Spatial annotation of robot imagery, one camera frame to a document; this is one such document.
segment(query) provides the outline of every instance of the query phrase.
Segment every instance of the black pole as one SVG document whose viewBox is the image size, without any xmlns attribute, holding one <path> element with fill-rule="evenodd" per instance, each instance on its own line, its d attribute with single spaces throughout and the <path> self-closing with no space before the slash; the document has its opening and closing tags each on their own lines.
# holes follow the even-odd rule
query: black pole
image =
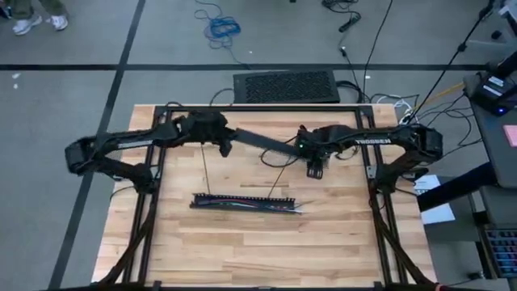
<svg viewBox="0 0 517 291">
<path fill-rule="evenodd" d="M 168 111 L 166 113 L 165 122 L 170 122 L 170 118 L 172 117 L 173 112 Z M 149 225 L 149 233 L 144 238 L 144 246 L 142 248 L 142 257 L 140 262 L 140 269 L 138 270 L 138 280 L 137 282 L 144 285 L 145 280 L 147 279 L 147 269 L 149 266 L 149 259 L 151 253 L 151 243 L 153 241 L 153 232 L 154 232 L 154 222 L 156 221 L 156 215 L 158 211 L 158 197 L 160 196 L 160 187 L 162 186 L 162 177 L 163 177 L 163 168 L 165 166 L 165 156 L 166 156 L 167 148 L 161 147 L 160 152 L 158 154 L 158 173 L 159 175 L 156 177 L 157 180 L 157 188 L 151 196 L 151 201 L 149 204 L 149 215 L 150 215 L 150 225 Z"/>
<path fill-rule="evenodd" d="M 470 289 L 463 287 L 449 287 L 446 285 L 406 285 L 392 283 L 387 285 L 385 291 L 489 291 L 485 289 Z"/>
<path fill-rule="evenodd" d="M 363 129 L 363 117 L 361 116 L 361 111 L 359 108 L 356 108 L 355 110 L 355 122 L 357 123 L 358 129 Z M 370 163 L 370 156 L 368 155 L 368 147 L 365 145 L 361 145 L 361 155 L 363 158 L 363 165 L 365 170 L 365 175 L 368 177 L 368 172 L 366 171 L 366 167 L 371 166 Z M 368 192 L 370 195 L 370 203 L 372 208 L 372 219 L 373 219 L 373 226 L 375 228 L 375 236 L 377 240 L 377 249 L 379 250 L 379 259 L 380 259 L 380 269 L 382 271 L 382 277 L 385 281 L 385 284 L 389 284 L 393 282 L 393 279 L 391 277 L 391 272 L 389 268 L 389 259 L 388 259 L 388 252 L 386 250 L 386 241 L 384 238 L 384 235 L 382 234 L 382 231 L 380 230 L 380 224 L 376 220 L 376 214 L 375 211 L 379 210 L 379 201 L 377 200 L 377 194 L 375 192 L 375 189 L 370 188 L 370 179 L 368 179 Z"/>
<path fill-rule="evenodd" d="M 375 119 L 373 116 L 368 116 L 368 123 L 371 129 L 376 127 Z M 382 158 L 382 153 L 380 152 L 380 147 L 378 145 L 373 146 L 373 150 L 375 152 L 375 159 L 377 161 L 377 165 L 383 165 L 384 159 Z M 393 202 L 391 200 L 391 193 L 387 193 L 385 191 L 382 192 L 383 199 L 385 201 L 385 209 L 386 209 L 386 218 L 389 225 L 389 230 L 391 231 L 393 237 L 397 241 L 400 242 L 400 238 L 398 236 L 398 228 L 397 228 L 397 218 L 395 217 L 395 210 L 393 209 Z M 399 260 L 397 256 L 395 256 L 395 264 L 397 265 L 397 273 L 398 280 L 402 284 L 407 284 L 407 273 L 404 268 L 404 264 Z"/>
<path fill-rule="evenodd" d="M 481 186 L 494 185 L 497 182 L 492 164 L 487 162 L 418 196 L 418 207 L 421 212 L 424 212 L 468 195 Z"/>
<path fill-rule="evenodd" d="M 156 109 L 153 114 L 153 123 L 151 124 L 151 128 L 156 126 L 159 121 L 159 116 L 156 114 Z M 154 145 L 150 145 L 147 148 L 147 152 L 145 153 L 145 165 L 148 167 L 151 167 L 151 163 L 153 161 L 153 154 L 154 154 Z M 131 234 L 129 235 L 129 241 L 131 242 L 135 237 L 137 236 L 138 230 L 140 229 L 141 222 L 142 222 L 142 214 L 144 213 L 144 203 L 145 203 L 145 197 L 144 194 L 138 194 L 137 198 L 137 206 L 135 208 L 135 213 L 132 219 L 132 226 L 131 226 Z M 128 265 L 126 266 L 124 270 L 124 274 L 122 274 L 122 283 L 129 283 L 131 281 L 131 274 L 132 274 L 132 266 L 133 266 L 133 258 L 129 259 Z"/>
<path fill-rule="evenodd" d="M 433 87 L 429 90 L 429 93 L 427 93 L 426 98 L 424 98 L 424 100 L 420 103 L 421 105 L 419 107 L 417 107 L 417 109 L 413 112 L 413 114 L 411 114 L 408 123 L 411 122 L 417 116 L 417 113 L 420 111 L 423 104 L 425 104 L 426 101 L 431 97 L 433 91 L 438 86 L 439 82 L 442 80 L 445 73 L 447 73 L 449 71 L 449 69 L 451 68 L 451 65 L 454 62 L 454 60 L 456 59 L 456 57 L 461 52 L 464 52 L 467 49 L 467 41 L 469 41 L 470 36 L 476 31 L 476 28 L 477 28 L 477 26 L 479 26 L 479 23 L 481 23 L 481 21 L 483 21 L 483 19 L 494 9 L 494 2 L 495 2 L 495 0 L 489 0 L 488 3 L 486 4 L 486 6 L 479 11 L 479 16 L 477 17 L 476 23 L 472 26 L 472 28 L 470 29 L 470 32 L 464 38 L 463 42 L 458 46 L 458 48 L 456 49 L 456 52 L 454 53 L 454 55 L 452 55 L 451 60 L 449 60 L 449 62 L 445 66 L 445 69 L 442 70 L 442 74 L 438 77 L 438 79 L 436 80 Z"/>
</svg>

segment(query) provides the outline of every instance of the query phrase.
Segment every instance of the metal rod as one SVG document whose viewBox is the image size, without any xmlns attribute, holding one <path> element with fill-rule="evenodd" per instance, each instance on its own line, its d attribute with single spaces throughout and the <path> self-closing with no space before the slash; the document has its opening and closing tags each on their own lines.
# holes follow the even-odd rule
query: metal rod
<svg viewBox="0 0 517 291">
<path fill-rule="evenodd" d="M 406 284 L 398 284 L 393 283 L 391 285 L 386 286 L 384 291 L 489 291 L 486 289 L 471 289 L 471 288 L 463 288 L 456 286 L 446 286 L 446 285 L 406 285 Z"/>
<path fill-rule="evenodd" d="M 508 286 L 510 287 L 510 291 L 517 291 L 517 278 L 508 279 Z"/>
<path fill-rule="evenodd" d="M 373 116 L 368 116 L 368 123 L 370 128 L 374 129 L 375 119 Z M 375 152 L 375 159 L 377 161 L 377 165 L 384 164 L 384 159 L 382 158 L 382 153 L 380 152 L 380 147 L 378 145 L 373 146 L 373 151 Z M 396 239 L 397 243 L 400 242 L 400 238 L 398 236 L 398 228 L 397 228 L 397 219 L 395 218 L 395 211 L 393 210 L 393 202 L 391 200 L 391 193 L 383 192 L 383 199 L 385 201 L 385 209 L 386 209 L 386 218 L 388 220 L 388 226 L 393 234 L 393 237 Z M 407 273 L 404 268 L 404 264 L 399 260 L 397 256 L 395 256 L 395 262 L 397 264 L 397 272 L 398 279 L 402 284 L 407 284 Z"/>
<path fill-rule="evenodd" d="M 467 173 L 431 189 L 418 196 L 418 207 L 421 212 L 448 203 L 468 195 L 481 186 L 494 185 L 498 182 L 490 162 L 486 162 Z"/>
<path fill-rule="evenodd" d="M 283 141 L 277 141 L 270 137 L 264 137 L 261 134 L 252 133 L 244 129 L 235 129 L 234 140 L 246 145 L 275 151 L 296 158 L 298 158 L 300 154 L 298 149 L 292 145 L 286 144 Z"/>
<path fill-rule="evenodd" d="M 151 286 L 144 286 L 138 283 L 123 283 L 114 285 L 89 285 L 83 287 L 72 287 L 54 289 L 52 291 L 154 291 Z M 343 288 L 289 288 L 289 287 L 164 287 L 160 286 L 159 291 L 379 291 L 375 287 L 343 287 Z"/>
<path fill-rule="evenodd" d="M 160 120 L 160 116 L 153 116 L 153 123 L 151 124 L 151 128 L 156 126 L 158 121 Z M 153 152 L 154 152 L 154 145 L 150 145 L 147 147 L 147 152 L 145 153 L 145 165 L 148 167 L 151 166 L 151 162 L 153 161 Z M 138 195 L 137 198 L 137 206 L 135 208 L 135 214 L 133 215 L 132 219 L 132 226 L 131 226 L 131 234 L 129 236 L 129 241 L 133 240 L 137 236 L 137 232 L 140 229 L 141 225 L 141 219 L 142 219 L 142 213 L 144 212 L 144 203 L 145 203 L 145 195 Z M 124 270 L 124 274 L 122 275 L 122 283 L 129 283 L 131 281 L 131 274 L 132 274 L 132 266 L 133 266 L 134 258 L 131 258 L 128 261 L 128 265 L 126 266 Z"/>
<path fill-rule="evenodd" d="M 166 113 L 166 121 L 169 121 L 172 117 L 172 111 L 168 111 Z M 140 262 L 140 270 L 138 271 L 138 283 L 145 284 L 145 279 L 147 277 L 147 267 L 149 266 L 149 256 L 151 253 L 151 242 L 153 240 L 153 231 L 154 231 L 154 222 L 156 221 L 156 214 L 158 209 L 158 197 L 160 196 L 160 188 L 162 186 L 162 177 L 163 177 L 163 167 L 165 166 L 165 156 L 166 156 L 167 148 L 161 147 L 160 153 L 158 156 L 158 173 L 156 177 L 156 191 L 151 196 L 151 203 L 149 205 L 149 215 L 150 217 L 150 226 L 149 232 L 145 236 L 144 247 L 142 250 L 142 257 Z"/>
<path fill-rule="evenodd" d="M 168 107 L 167 111 L 188 112 L 192 110 L 215 111 L 215 112 L 354 112 L 358 110 L 357 106 L 300 106 L 300 105 L 273 105 L 264 104 L 264 106 L 252 105 L 232 105 L 221 106 L 183 106 L 183 107 Z"/>
<path fill-rule="evenodd" d="M 363 129 L 363 120 L 361 118 L 361 112 L 360 109 L 357 108 L 355 111 L 355 121 L 357 122 L 357 128 Z M 370 157 L 368 155 L 368 147 L 365 145 L 361 146 L 361 153 L 363 156 L 363 164 L 364 164 L 364 171 L 365 175 L 368 177 L 368 171 L 366 170 L 367 167 L 371 166 L 370 163 Z M 377 201 L 377 194 L 375 189 L 371 189 L 370 187 L 370 179 L 368 179 L 368 192 L 370 195 L 370 201 L 372 206 L 372 219 L 373 219 L 373 225 L 375 227 L 375 236 L 377 240 L 377 248 L 379 249 L 379 257 L 380 257 L 380 267 L 382 268 L 382 276 L 385 280 L 385 284 L 390 284 L 393 282 L 390 269 L 389 269 L 389 259 L 388 259 L 388 252 L 386 251 L 386 243 L 384 236 L 382 235 L 382 232 L 380 231 L 379 222 L 375 219 L 376 215 L 373 213 L 376 211 L 376 209 L 379 209 L 379 201 Z"/>
</svg>

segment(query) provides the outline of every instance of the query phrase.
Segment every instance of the metal stand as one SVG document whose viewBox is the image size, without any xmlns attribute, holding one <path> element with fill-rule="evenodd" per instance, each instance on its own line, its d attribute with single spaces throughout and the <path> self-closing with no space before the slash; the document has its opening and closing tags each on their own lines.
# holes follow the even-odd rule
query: metal stand
<svg viewBox="0 0 517 291">
<path fill-rule="evenodd" d="M 355 121 L 358 129 L 362 129 L 364 127 L 363 120 L 368 121 L 369 128 L 375 128 L 375 121 L 373 116 L 373 110 L 371 106 L 340 106 L 340 107 L 325 107 L 325 106 L 272 106 L 272 107 L 262 107 L 262 106 L 213 106 L 213 107 L 156 107 L 153 115 L 153 125 L 160 124 L 162 122 L 167 122 L 173 116 L 173 113 L 176 112 L 189 112 L 189 111 L 199 111 L 199 110 L 207 110 L 207 111 L 218 111 L 218 112 L 350 112 L 355 116 Z M 387 287 L 383 288 L 380 284 L 374 284 L 373 288 L 184 288 L 184 287 L 174 287 L 174 288 L 165 288 L 160 287 L 160 285 L 156 285 L 154 287 L 145 287 L 148 266 L 149 266 L 149 257 L 151 250 L 151 242 L 153 238 L 153 228 L 156 220 L 157 209 L 158 209 L 158 196 L 160 194 L 160 185 L 162 181 L 162 174 L 165 165 L 165 156 L 166 156 L 166 148 L 159 148 L 159 157 L 158 157 L 158 172 L 154 176 L 156 182 L 156 188 L 153 192 L 150 193 L 150 203 L 149 203 L 149 211 L 145 220 L 142 222 L 143 213 L 144 213 L 144 205 L 145 199 L 147 199 L 146 194 L 139 194 L 137 201 L 137 208 L 133 220 L 133 228 L 130 236 L 130 241 L 128 244 L 127 250 L 122 254 L 117 264 L 111 269 L 111 271 L 105 276 L 101 281 L 96 282 L 87 287 L 75 288 L 75 289 L 62 289 L 69 291 L 94 291 L 94 290 L 170 290 L 170 291 L 179 291 L 188 289 L 191 291 L 222 291 L 229 290 L 232 291 L 253 291 L 253 290 L 276 290 L 276 291 L 294 291 L 294 290 L 308 290 L 308 291 L 324 291 L 324 290 L 342 290 L 342 291 L 382 291 L 382 290 L 407 290 L 407 291 L 434 291 L 435 283 L 428 280 L 421 271 L 417 268 L 417 266 L 411 261 L 410 257 L 404 252 L 403 248 L 399 243 L 399 237 L 397 232 L 397 223 L 395 220 L 395 215 L 393 211 L 393 204 L 390 197 L 389 191 L 379 192 L 377 187 L 377 180 L 375 177 L 371 177 L 368 175 L 368 168 L 372 166 L 370 156 L 369 156 L 369 147 L 371 145 L 361 145 L 361 154 L 363 156 L 364 162 L 364 172 L 368 179 L 368 191 L 369 191 L 369 203 L 372 208 L 372 219 L 373 225 L 376 231 L 376 240 L 377 246 L 379 250 L 380 256 L 380 265 L 381 271 L 383 274 L 384 282 Z M 380 147 L 378 145 L 373 146 L 373 151 L 375 154 L 375 164 L 383 165 L 383 158 L 380 152 Z M 147 151 L 145 164 L 150 166 L 153 161 L 154 147 L 150 146 Z M 377 201 L 377 195 L 381 193 L 384 197 L 385 201 L 385 219 L 383 218 L 383 214 L 380 211 L 379 203 Z M 136 249 L 141 244 L 141 241 L 144 241 L 140 266 L 138 270 L 137 282 L 131 282 L 132 278 L 132 267 L 133 267 L 133 257 L 136 254 Z M 398 279 L 400 281 L 399 285 L 393 285 L 393 279 L 391 276 L 390 263 L 388 252 L 386 249 L 386 242 L 392 247 L 393 252 L 395 253 L 395 265 L 397 266 Z M 122 278 L 122 284 L 116 284 L 117 279 L 120 274 L 124 272 Z M 408 278 L 406 272 L 409 272 L 417 284 L 420 285 L 408 285 Z"/>
<path fill-rule="evenodd" d="M 202 110 L 203 108 L 200 107 L 156 107 L 154 111 L 153 116 L 153 124 L 157 124 L 159 122 L 163 122 L 163 118 L 165 117 L 166 120 L 170 120 L 173 113 L 175 112 L 188 112 L 191 110 Z M 311 106 L 311 107 L 297 107 L 297 106 L 273 106 L 273 107 L 254 107 L 254 106 L 232 106 L 232 107 L 211 107 L 211 108 L 205 108 L 207 110 L 217 110 L 222 112 L 253 112 L 253 111 L 268 111 L 268 112 L 350 112 L 354 113 L 355 115 L 355 121 L 357 123 L 357 128 L 361 129 L 364 127 L 363 125 L 363 118 L 368 121 L 368 127 L 369 128 L 375 128 L 375 121 L 373 119 L 373 110 L 371 106 L 342 106 L 342 107 L 336 107 L 336 108 L 329 108 L 329 107 L 323 107 L 323 106 Z M 370 157 L 368 154 L 368 147 L 366 145 L 362 145 L 362 155 L 363 155 L 363 161 L 365 165 L 365 175 L 368 175 L 366 169 L 367 167 L 370 167 L 372 164 L 370 162 Z M 376 157 L 376 164 L 382 164 L 382 154 L 380 152 L 380 147 L 378 145 L 373 147 L 375 157 Z M 152 158 L 153 158 L 153 147 L 149 147 L 146 155 L 145 163 L 150 165 Z M 117 265 L 110 271 L 108 276 L 106 276 L 104 279 L 102 279 L 99 283 L 101 286 L 108 287 L 108 286 L 114 286 L 113 284 L 116 281 L 116 278 L 121 274 L 122 268 L 124 268 L 124 274 L 123 274 L 123 283 L 126 285 L 124 288 L 132 288 L 128 287 L 129 285 L 133 286 L 131 282 L 132 278 L 132 267 L 133 267 L 133 256 L 135 255 L 135 250 L 142 240 L 144 240 L 144 247 L 142 251 L 142 257 L 141 257 L 141 263 L 138 270 L 138 280 L 137 283 L 142 286 L 146 282 L 146 275 L 147 275 L 147 269 L 149 266 L 149 254 L 151 252 L 151 241 L 153 237 L 153 226 L 154 221 L 156 217 L 156 210 L 158 208 L 158 195 L 159 195 L 159 187 L 161 184 L 161 178 L 162 178 L 162 172 L 163 167 L 165 163 L 165 156 L 166 156 L 166 150 L 160 149 L 159 152 L 159 159 L 158 159 L 158 173 L 157 176 L 157 186 L 158 190 L 151 195 L 151 203 L 148 211 L 148 216 L 145 218 L 144 222 L 142 223 L 142 215 L 144 213 L 144 204 L 145 204 L 145 198 L 146 195 L 139 195 L 137 200 L 137 207 L 135 216 L 133 218 L 133 227 L 132 227 L 132 233 L 131 233 L 131 239 L 129 243 L 129 248 L 126 250 L 126 252 L 123 254 Z M 377 246 L 379 248 L 379 255 L 380 255 L 380 264 L 382 268 L 383 273 L 383 279 L 386 282 L 386 284 L 389 284 L 393 282 L 393 279 L 391 277 L 391 273 L 389 271 L 389 257 L 388 252 L 385 244 L 384 234 L 382 232 L 382 225 L 384 222 L 380 221 L 381 216 L 376 215 L 376 212 L 379 212 L 379 204 L 377 201 L 377 192 L 376 189 L 372 188 L 373 185 L 373 178 L 368 178 L 368 185 L 369 191 L 370 191 L 370 203 L 372 206 L 372 211 L 374 212 L 374 226 L 376 229 L 376 240 L 377 240 Z M 389 233 L 391 236 L 392 243 L 398 243 L 398 232 L 397 232 L 397 223 L 395 221 L 394 211 L 393 211 L 393 204 L 391 201 L 391 197 L 389 194 L 384 194 L 385 199 L 385 208 L 386 208 L 386 224 L 389 226 Z M 407 275 L 406 270 L 404 268 L 403 263 L 400 261 L 398 257 L 396 257 L 397 266 L 397 272 L 399 276 L 399 281 L 401 283 L 407 284 Z M 346 291 L 370 291 L 370 290 L 378 290 L 378 289 L 357 289 L 357 288 L 350 288 L 350 289 L 341 289 Z"/>
<path fill-rule="evenodd" d="M 464 41 L 460 44 L 460 46 L 458 46 L 456 54 L 460 53 L 460 52 L 464 52 L 467 49 L 467 42 L 469 41 L 470 36 L 474 33 L 474 31 L 479 26 L 481 21 L 483 21 L 483 19 L 494 9 L 494 3 L 495 3 L 495 0 L 489 0 L 488 4 L 486 4 L 486 7 L 481 9 L 481 11 L 479 11 L 479 17 L 477 18 L 476 23 L 472 26 L 469 34 L 467 34 Z"/>
</svg>

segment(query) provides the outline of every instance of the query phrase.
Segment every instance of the black metal frame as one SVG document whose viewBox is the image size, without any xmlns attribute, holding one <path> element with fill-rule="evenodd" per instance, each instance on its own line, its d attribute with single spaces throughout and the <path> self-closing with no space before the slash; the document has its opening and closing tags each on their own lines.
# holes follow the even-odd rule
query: black metal frame
<svg viewBox="0 0 517 291">
<path fill-rule="evenodd" d="M 156 125 L 161 121 L 161 119 L 165 116 L 166 120 L 170 120 L 174 112 L 188 112 L 191 110 L 215 110 L 220 112 L 351 112 L 355 115 L 355 121 L 358 129 L 364 128 L 363 117 L 368 122 L 369 128 L 375 128 L 375 120 L 373 115 L 372 106 L 370 105 L 359 105 L 359 106 L 296 106 L 296 105 L 272 105 L 272 106 L 246 106 L 246 105 L 233 105 L 233 106 L 185 106 L 185 107 L 166 107 L 166 106 L 157 106 L 154 109 L 153 114 L 153 125 Z M 373 146 L 376 165 L 380 165 L 383 163 L 382 153 L 380 152 L 380 147 L 378 145 L 370 145 Z M 378 211 L 379 203 L 377 200 L 377 190 L 372 187 L 373 178 L 368 177 L 368 168 L 372 166 L 370 156 L 368 153 L 368 145 L 361 145 L 361 153 L 363 156 L 365 175 L 368 179 L 368 191 L 370 195 L 370 204 L 372 206 L 372 211 Z M 154 154 L 154 146 L 150 146 L 147 149 L 147 153 L 145 156 L 145 164 L 150 166 L 151 161 L 153 160 Z M 144 238 L 144 246 L 141 254 L 141 262 L 138 271 L 138 279 L 137 282 L 140 285 L 145 283 L 147 268 L 149 266 L 149 255 L 151 251 L 151 241 L 153 237 L 153 229 L 154 229 L 154 221 L 156 219 L 156 212 L 158 209 L 158 197 L 160 193 L 160 185 L 162 181 L 162 173 L 165 162 L 166 149 L 160 148 L 159 157 L 158 157 L 158 173 L 157 183 L 158 190 L 151 194 L 151 201 L 149 205 L 148 215 L 151 215 L 151 226 L 147 229 L 147 233 Z M 136 210 L 132 223 L 132 230 L 130 235 L 130 241 L 133 240 L 137 236 L 137 232 L 141 229 L 142 222 L 142 214 L 144 212 L 144 204 L 145 204 L 146 194 L 139 194 L 137 199 Z M 385 209 L 386 209 L 386 219 L 390 228 L 390 232 L 393 234 L 393 237 L 398 242 L 398 231 L 397 231 L 397 222 L 395 219 L 394 211 L 393 211 L 393 203 L 391 201 L 391 197 L 389 194 L 384 194 L 383 199 L 385 201 Z M 380 256 L 380 266 L 382 268 L 382 274 L 385 284 L 393 283 L 393 278 L 391 277 L 391 272 L 389 269 L 389 257 L 386 249 L 385 237 L 380 231 L 380 221 L 376 219 L 376 215 L 372 213 L 375 231 L 376 231 L 376 240 L 377 247 L 379 250 Z M 128 261 L 128 264 L 125 266 L 124 274 L 122 277 L 122 283 L 130 284 L 132 277 L 132 268 L 134 263 L 134 254 L 132 258 Z M 402 284 L 407 284 L 407 275 L 404 266 L 398 257 L 395 256 L 397 271 L 399 276 L 399 281 Z M 305 290 L 307 288 L 299 288 L 299 289 L 291 289 L 291 290 Z M 332 290 L 333 288 L 321 288 L 320 290 Z M 340 290 L 373 290 L 372 288 L 340 288 Z"/>
</svg>

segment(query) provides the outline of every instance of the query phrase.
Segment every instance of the wooden board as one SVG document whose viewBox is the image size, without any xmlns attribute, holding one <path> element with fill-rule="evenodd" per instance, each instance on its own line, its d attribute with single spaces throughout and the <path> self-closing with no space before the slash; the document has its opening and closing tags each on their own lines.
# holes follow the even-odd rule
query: wooden board
<svg viewBox="0 0 517 291">
<path fill-rule="evenodd" d="M 391 106 L 376 105 L 374 112 L 378 127 L 395 124 Z M 229 127 L 279 140 L 293 137 L 300 124 L 309 130 L 328 124 L 356 126 L 349 112 L 224 114 Z M 147 129 L 152 116 L 153 106 L 136 106 L 129 129 Z M 205 145 L 204 152 L 214 194 L 267 196 L 281 171 L 260 162 L 261 150 L 237 142 L 228 158 L 222 158 L 213 145 Z M 391 162 L 402 149 L 383 146 L 382 152 L 385 161 Z M 342 156 L 350 154 L 348 150 Z M 125 162 L 144 159 L 145 149 L 123 154 Z M 276 154 L 266 156 L 269 163 L 279 165 L 286 159 Z M 128 185 L 118 183 L 116 189 Z M 399 187 L 410 190 L 408 183 L 401 182 Z M 303 215 L 190 209 L 194 192 L 208 192 L 200 145 L 168 150 L 148 284 L 161 280 L 165 286 L 344 287 L 371 286 L 373 281 L 382 280 L 360 154 L 346 161 L 332 158 L 321 180 L 307 178 L 302 162 L 285 169 L 271 196 L 296 198 L 304 204 L 300 207 Z M 132 189 L 112 199 L 93 280 L 105 276 L 127 246 L 136 200 Z M 393 203 L 403 247 L 435 280 L 415 198 L 394 193 Z M 391 261 L 396 280 L 394 259 Z"/>
</svg>

